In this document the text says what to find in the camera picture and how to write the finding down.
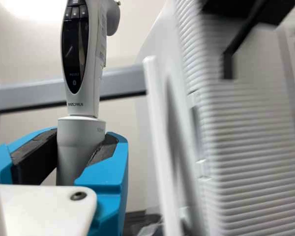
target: white plastic base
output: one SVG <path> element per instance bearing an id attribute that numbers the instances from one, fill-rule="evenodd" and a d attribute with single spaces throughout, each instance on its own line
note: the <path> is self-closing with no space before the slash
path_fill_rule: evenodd
<path id="1" fill-rule="evenodd" d="M 73 185 L 98 144 L 105 139 L 106 123 L 90 117 L 58 119 L 57 185 Z"/>
<path id="2" fill-rule="evenodd" d="M 78 192 L 86 196 L 71 200 Z M 85 187 L 0 184 L 0 236 L 86 236 L 96 207 Z"/>

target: black bracket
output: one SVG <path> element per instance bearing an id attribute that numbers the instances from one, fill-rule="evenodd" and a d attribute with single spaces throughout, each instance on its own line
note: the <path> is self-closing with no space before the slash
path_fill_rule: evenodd
<path id="1" fill-rule="evenodd" d="M 246 39 L 251 29 L 258 23 L 258 18 L 263 12 L 265 5 L 269 2 L 269 0 L 257 0 L 253 5 L 252 10 L 250 12 L 249 17 L 241 27 L 240 31 L 233 39 L 231 44 L 227 47 L 227 49 L 223 53 L 224 60 L 224 78 L 225 80 L 233 80 L 234 79 L 234 61 L 233 55 L 241 46 L 243 41 Z"/>
<path id="2" fill-rule="evenodd" d="M 200 0 L 202 11 L 224 17 L 246 19 L 223 53 L 225 80 L 234 79 L 233 55 L 257 23 L 278 26 L 295 7 L 295 0 Z"/>

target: white louvered panel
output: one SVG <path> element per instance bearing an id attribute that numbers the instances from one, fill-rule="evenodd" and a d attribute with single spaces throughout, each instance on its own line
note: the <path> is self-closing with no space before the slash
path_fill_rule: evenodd
<path id="1" fill-rule="evenodd" d="M 210 167 L 200 180 L 207 232 L 295 235 L 295 104 L 285 78 L 251 76 L 256 60 L 234 82 L 220 80 L 221 55 L 240 22 L 200 14 L 198 0 L 176 2 L 186 87 L 196 95 Z M 295 10 L 286 20 L 295 21 Z"/>

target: screw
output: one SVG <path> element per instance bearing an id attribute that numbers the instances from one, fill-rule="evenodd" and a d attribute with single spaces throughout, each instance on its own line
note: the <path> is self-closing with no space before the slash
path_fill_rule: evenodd
<path id="1" fill-rule="evenodd" d="M 87 194 L 85 192 L 76 192 L 71 195 L 70 199 L 73 201 L 79 201 L 79 200 L 84 199 L 86 196 L 87 196 Z"/>

